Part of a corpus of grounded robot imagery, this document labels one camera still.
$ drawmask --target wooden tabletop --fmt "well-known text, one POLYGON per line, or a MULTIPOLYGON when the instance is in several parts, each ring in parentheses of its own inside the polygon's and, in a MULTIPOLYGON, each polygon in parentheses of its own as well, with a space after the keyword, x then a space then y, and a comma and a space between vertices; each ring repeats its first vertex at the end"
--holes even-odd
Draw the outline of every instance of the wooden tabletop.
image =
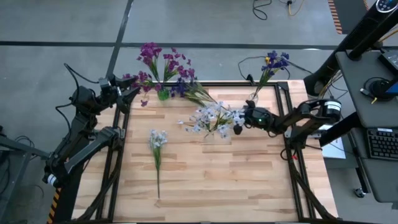
MULTIPOLYGON (((302 80, 288 81, 292 103, 307 100, 302 80)), ((217 101, 242 108, 253 87, 207 88, 217 101)), ((115 222, 281 222, 297 221, 289 169, 279 153, 283 136, 270 138, 260 129, 244 129, 231 140, 203 142, 204 134, 184 131, 179 119, 188 121, 197 106, 176 97, 161 102, 150 92, 141 107, 138 95, 131 106, 123 164, 114 213, 115 222), (157 198, 156 169, 148 148, 150 129, 168 132, 157 198)), ((284 95, 284 111, 287 113, 284 95)), ((275 90, 264 87, 257 106, 279 114, 275 90)), ((111 126, 114 109, 98 117, 97 129, 111 126)), ((307 144, 318 146, 309 139, 307 144)), ((310 187, 328 211, 337 216, 328 174, 317 149, 303 150, 310 187)), ((100 191, 106 150, 97 153, 82 175, 73 218, 80 216, 100 191)), ((109 195, 104 216, 108 212, 109 195)), ((303 192, 302 205, 308 216, 303 192)))

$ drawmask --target black keyboard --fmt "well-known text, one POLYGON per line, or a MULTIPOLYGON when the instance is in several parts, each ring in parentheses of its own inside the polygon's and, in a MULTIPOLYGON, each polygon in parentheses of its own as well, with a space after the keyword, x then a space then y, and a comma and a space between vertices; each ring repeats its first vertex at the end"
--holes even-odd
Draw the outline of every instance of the black keyboard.
POLYGON ((398 133, 368 129, 369 156, 398 161, 398 133))

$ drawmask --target wheel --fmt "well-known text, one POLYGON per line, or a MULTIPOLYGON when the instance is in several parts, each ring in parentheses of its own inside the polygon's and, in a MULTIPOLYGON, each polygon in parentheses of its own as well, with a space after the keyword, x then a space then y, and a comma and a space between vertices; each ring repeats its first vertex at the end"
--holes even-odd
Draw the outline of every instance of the wheel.
POLYGON ((358 189, 354 189, 354 194, 359 197, 359 198, 363 198, 365 197, 366 193, 363 192, 362 187, 358 188, 358 189))

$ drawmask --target gray floor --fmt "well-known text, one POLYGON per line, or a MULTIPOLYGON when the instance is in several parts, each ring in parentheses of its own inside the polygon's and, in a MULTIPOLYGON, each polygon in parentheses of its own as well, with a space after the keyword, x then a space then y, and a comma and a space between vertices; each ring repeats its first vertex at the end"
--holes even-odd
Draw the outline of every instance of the gray floor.
MULTIPOLYGON (((300 1, 293 5, 296 9, 300 1)), ((0 40, 54 42, 114 42, 127 0, 3 0, 0 2, 0 40)), ((338 35, 326 0, 306 0, 296 17, 287 16, 279 1, 265 7, 268 21, 256 19, 249 0, 135 0, 129 14, 124 42, 281 44, 276 49, 290 54, 291 61, 315 71, 330 50, 291 50, 292 45, 336 45, 338 35)), ((398 45, 398 35, 386 44, 398 45)), ((272 49, 179 49, 192 59, 201 80, 239 80, 238 62, 264 55, 272 49)), ((0 124, 14 138, 29 136, 38 148, 53 151, 67 127, 54 110, 68 103, 74 82, 63 67, 68 63, 84 76, 97 79, 106 73, 113 48, 109 47, 23 47, 0 46, 0 124)), ((114 73, 135 74, 146 70, 135 60, 138 49, 122 48, 114 73)), ((242 63, 243 75, 260 75, 262 60, 242 63)), ((290 79, 307 74, 289 68, 290 79)), ((273 79, 283 80, 280 72, 273 79)), ((79 80, 82 85, 98 87, 79 80)), ((346 88, 344 80, 336 87, 346 88)), ((343 92, 331 89, 335 97, 343 92)), ((353 112, 349 94, 340 99, 343 116, 353 112)), ((73 108, 65 108, 68 118, 73 108)), ((47 220, 53 189, 41 183, 43 162, 33 160, 28 167, 8 220, 29 223, 47 220), (45 190, 41 197, 38 184, 45 190)), ((352 189, 359 187, 353 169, 329 169, 328 174, 338 212, 345 220, 396 223, 398 213, 390 203, 377 203, 373 196, 358 199, 352 189)))

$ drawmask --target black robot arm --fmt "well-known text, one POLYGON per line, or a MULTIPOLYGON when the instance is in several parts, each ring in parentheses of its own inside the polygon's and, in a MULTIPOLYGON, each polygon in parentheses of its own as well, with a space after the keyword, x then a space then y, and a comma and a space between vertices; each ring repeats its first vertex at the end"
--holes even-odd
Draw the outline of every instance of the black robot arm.
MULTIPOLYGON (((253 101, 246 101, 244 106, 245 126, 247 128, 259 128, 267 132, 284 134, 290 126, 308 119, 303 126, 296 126, 290 134, 290 142, 300 144, 304 148, 307 136, 319 129, 324 124, 333 124, 340 120, 341 103, 333 99, 304 101, 285 116, 272 114, 265 108, 256 107, 253 101)), ((235 125, 235 134, 240 134, 242 127, 235 125)))
POLYGON ((96 115, 106 108, 117 104, 122 113, 128 113, 130 104, 139 93, 140 88, 131 88, 136 78, 119 79, 112 75, 100 78, 98 83, 101 94, 95 95, 91 89, 79 86, 70 100, 76 107, 76 115, 68 134, 58 145, 57 149, 46 158, 43 181, 54 187, 63 187, 69 183, 75 168, 84 164, 95 153, 109 146, 117 149, 121 146, 120 130, 105 127, 95 132, 96 115))
MULTIPOLYGON (((285 133, 287 147, 290 149, 303 149, 308 135, 312 134, 324 124, 333 124, 340 120, 341 103, 333 99, 304 101, 285 116, 277 116, 265 108, 256 107, 253 101, 246 101, 246 103, 248 105, 244 106, 243 115, 245 126, 247 128, 259 128, 267 132, 272 132, 275 135, 285 133), (303 126, 294 125, 305 118, 307 118, 308 121, 303 126), (286 133, 290 126, 292 126, 292 130, 290 135, 288 135, 286 133)), ((241 126, 234 126, 235 134, 241 134, 242 130, 241 126)), ((286 153, 287 155, 291 155, 289 150, 286 150, 286 153)), ((327 219, 329 223, 344 223, 331 215, 319 202, 297 171, 294 161, 288 158, 287 162, 291 170, 291 177, 301 186, 305 195, 310 199, 320 216, 327 219)))

